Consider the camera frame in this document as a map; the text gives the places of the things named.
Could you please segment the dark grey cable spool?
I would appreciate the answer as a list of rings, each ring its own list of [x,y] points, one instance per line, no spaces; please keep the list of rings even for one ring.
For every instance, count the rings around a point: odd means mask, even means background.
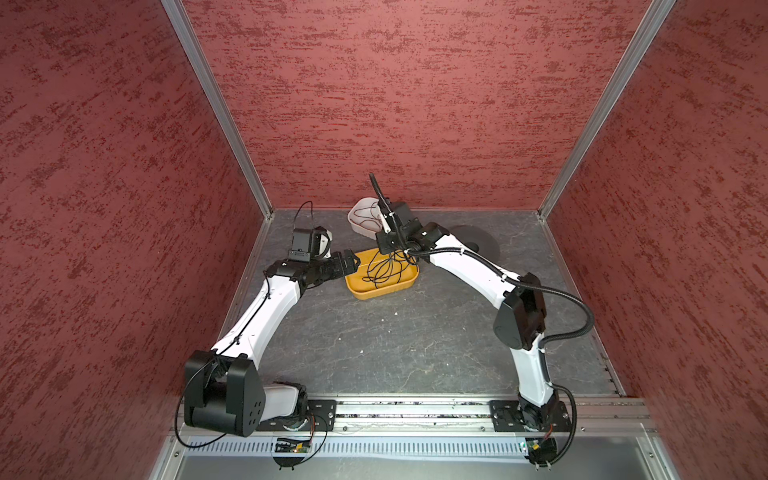
[[[501,257],[501,249],[498,241],[487,231],[472,225],[456,225],[449,228],[463,245],[483,256],[487,260],[497,263]]]

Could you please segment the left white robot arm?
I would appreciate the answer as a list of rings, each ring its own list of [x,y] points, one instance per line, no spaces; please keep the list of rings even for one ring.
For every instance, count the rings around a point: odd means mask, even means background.
[[[357,272],[350,250],[309,261],[278,260],[264,272],[252,304],[211,349],[197,350],[184,366],[184,423],[219,434],[250,436],[268,421],[302,426],[308,417],[306,387],[266,384],[259,366],[282,320],[310,287]]]

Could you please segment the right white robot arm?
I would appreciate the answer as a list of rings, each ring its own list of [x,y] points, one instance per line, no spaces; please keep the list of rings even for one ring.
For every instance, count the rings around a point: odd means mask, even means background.
[[[378,209],[382,230],[376,240],[381,249],[400,251],[448,271],[497,309],[493,332],[513,357],[519,382],[519,420],[531,430],[546,429],[558,394],[540,346],[546,306],[538,290],[539,279],[499,267],[434,222],[422,225],[403,202],[380,200]]]

